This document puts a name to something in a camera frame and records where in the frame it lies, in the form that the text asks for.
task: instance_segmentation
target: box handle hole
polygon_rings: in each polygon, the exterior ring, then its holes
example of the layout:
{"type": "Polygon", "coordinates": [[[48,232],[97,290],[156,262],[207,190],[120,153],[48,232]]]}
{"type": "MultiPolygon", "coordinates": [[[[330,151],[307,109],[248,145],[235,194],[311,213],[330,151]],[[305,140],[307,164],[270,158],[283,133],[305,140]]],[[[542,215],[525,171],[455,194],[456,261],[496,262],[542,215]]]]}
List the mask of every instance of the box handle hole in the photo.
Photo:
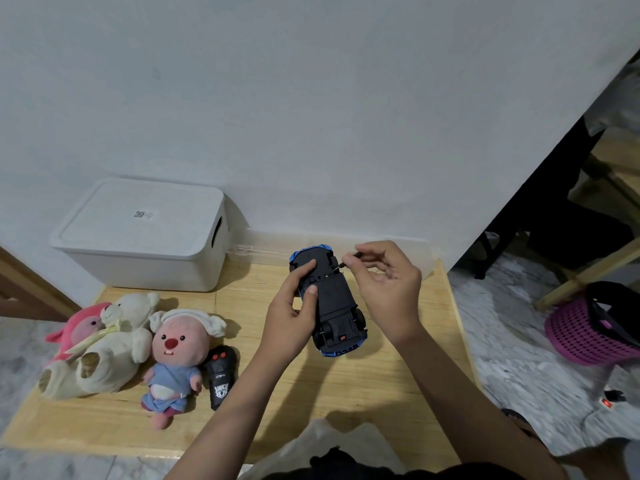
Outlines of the box handle hole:
{"type": "Polygon", "coordinates": [[[216,241],[216,236],[218,235],[218,231],[220,230],[220,226],[222,225],[222,216],[218,219],[218,223],[216,224],[216,230],[213,231],[213,237],[211,238],[211,247],[213,247],[213,243],[216,241]]]}

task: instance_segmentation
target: plush head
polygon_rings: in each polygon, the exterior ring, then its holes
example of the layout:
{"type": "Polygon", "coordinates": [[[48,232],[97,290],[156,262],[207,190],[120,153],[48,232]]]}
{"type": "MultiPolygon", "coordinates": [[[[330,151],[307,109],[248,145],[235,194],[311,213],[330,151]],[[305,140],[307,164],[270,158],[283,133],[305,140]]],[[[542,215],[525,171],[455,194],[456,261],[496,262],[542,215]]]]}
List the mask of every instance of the plush head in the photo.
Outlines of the plush head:
{"type": "Polygon", "coordinates": [[[102,320],[100,313],[110,306],[110,303],[98,303],[97,305],[83,308],[75,315],[71,316],[62,330],[55,331],[45,337],[46,342],[60,344],[60,352],[56,358],[69,350],[74,345],[100,330],[102,320]]]}
{"type": "Polygon", "coordinates": [[[130,293],[107,306],[100,317],[105,326],[110,326],[118,320],[129,322],[132,329],[146,325],[147,320],[160,302],[158,293],[130,293]]]}
{"type": "Polygon", "coordinates": [[[151,331],[156,334],[151,350],[159,363],[197,365],[209,353],[209,336],[223,337],[226,328],[222,318],[199,310],[156,312],[151,317],[151,331]]]}

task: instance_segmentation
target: white storage box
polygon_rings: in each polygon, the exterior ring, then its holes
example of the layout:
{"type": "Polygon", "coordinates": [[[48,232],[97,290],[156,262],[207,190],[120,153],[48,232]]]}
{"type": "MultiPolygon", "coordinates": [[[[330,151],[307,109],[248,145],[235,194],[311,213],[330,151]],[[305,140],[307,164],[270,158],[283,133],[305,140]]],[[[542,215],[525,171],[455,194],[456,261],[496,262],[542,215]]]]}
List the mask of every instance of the white storage box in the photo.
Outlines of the white storage box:
{"type": "Polygon", "coordinates": [[[225,259],[224,199],[213,187],[106,178],[50,243],[107,285],[210,291],[225,259]]]}

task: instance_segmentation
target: screwdriver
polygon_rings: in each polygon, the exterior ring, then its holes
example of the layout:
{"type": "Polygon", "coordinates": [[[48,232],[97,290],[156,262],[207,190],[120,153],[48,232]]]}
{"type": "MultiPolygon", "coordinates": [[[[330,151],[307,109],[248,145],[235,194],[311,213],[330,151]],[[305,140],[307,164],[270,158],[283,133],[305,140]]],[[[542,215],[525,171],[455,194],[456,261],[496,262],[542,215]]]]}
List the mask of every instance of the screwdriver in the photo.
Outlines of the screwdriver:
{"type": "MultiPolygon", "coordinates": [[[[360,259],[362,257],[362,254],[360,251],[358,251],[356,254],[353,255],[353,257],[360,259]]],[[[345,263],[341,262],[340,265],[338,265],[338,267],[333,269],[333,272],[335,273],[336,271],[338,271],[341,267],[345,267],[347,266],[345,263]]]]}

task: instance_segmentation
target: teddy bear nose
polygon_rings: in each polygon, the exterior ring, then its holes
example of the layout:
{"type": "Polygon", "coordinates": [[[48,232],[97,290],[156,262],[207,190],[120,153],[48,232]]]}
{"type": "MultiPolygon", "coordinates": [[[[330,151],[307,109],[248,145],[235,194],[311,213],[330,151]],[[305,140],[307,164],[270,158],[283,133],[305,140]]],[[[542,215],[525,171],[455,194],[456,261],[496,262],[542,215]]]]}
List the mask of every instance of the teddy bear nose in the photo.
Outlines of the teddy bear nose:
{"type": "Polygon", "coordinates": [[[176,345],[178,345],[178,339],[167,339],[164,341],[164,346],[169,350],[175,348],[176,345]]]}

